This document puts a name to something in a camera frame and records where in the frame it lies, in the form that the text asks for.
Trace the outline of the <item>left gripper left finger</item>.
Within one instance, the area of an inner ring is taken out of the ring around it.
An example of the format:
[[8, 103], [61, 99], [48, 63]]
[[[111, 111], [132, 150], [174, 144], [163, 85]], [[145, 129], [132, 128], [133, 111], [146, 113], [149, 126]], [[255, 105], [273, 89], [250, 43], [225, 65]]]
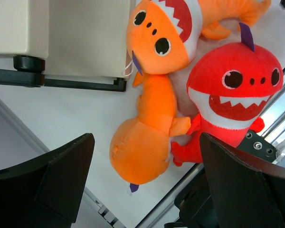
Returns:
[[95, 139], [67, 144], [0, 170], [0, 228], [69, 228], [76, 222]]

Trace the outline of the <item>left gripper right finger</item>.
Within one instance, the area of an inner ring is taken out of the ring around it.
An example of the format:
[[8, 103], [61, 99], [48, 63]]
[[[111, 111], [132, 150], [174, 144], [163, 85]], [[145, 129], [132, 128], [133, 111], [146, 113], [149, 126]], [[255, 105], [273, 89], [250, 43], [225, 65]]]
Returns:
[[285, 168], [202, 133], [200, 150], [221, 228], [285, 228]]

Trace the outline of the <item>large red shark plush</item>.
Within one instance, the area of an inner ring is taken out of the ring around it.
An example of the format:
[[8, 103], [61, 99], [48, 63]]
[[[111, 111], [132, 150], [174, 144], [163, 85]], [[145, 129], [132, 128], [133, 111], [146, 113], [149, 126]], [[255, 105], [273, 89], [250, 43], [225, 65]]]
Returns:
[[191, 70], [186, 90], [198, 114], [192, 118], [185, 145], [171, 143], [173, 163], [202, 163], [200, 135], [209, 133], [238, 147], [247, 132], [260, 132], [267, 102], [284, 83], [283, 68], [268, 49], [254, 43], [250, 27], [240, 23], [239, 42], [205, 54]]

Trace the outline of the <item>orange shark plush facing up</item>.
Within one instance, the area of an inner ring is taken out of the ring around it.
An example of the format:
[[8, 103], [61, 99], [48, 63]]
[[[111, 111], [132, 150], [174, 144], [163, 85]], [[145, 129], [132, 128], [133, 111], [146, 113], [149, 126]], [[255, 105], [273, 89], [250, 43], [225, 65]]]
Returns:
[[252, 27], [269, 9], [269, 0], [142, 0], [129, 17], [126, 44], [140, 74], [169, 74], [195, 58], [200, 36], [227, 38], [220, 25], [237, 18]]

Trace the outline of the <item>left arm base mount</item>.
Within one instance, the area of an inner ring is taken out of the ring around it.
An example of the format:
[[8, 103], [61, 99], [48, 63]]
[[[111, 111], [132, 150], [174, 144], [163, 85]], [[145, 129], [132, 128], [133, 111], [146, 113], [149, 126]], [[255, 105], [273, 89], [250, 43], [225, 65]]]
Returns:
[[[267, 162], [276, 159], [276, 148], [252, 130], [237, 148]], [[174, 205], [180, 210], [179, 219], [164, 224], [165, 228], [219, 227], [204, 168], [176, 196]]]

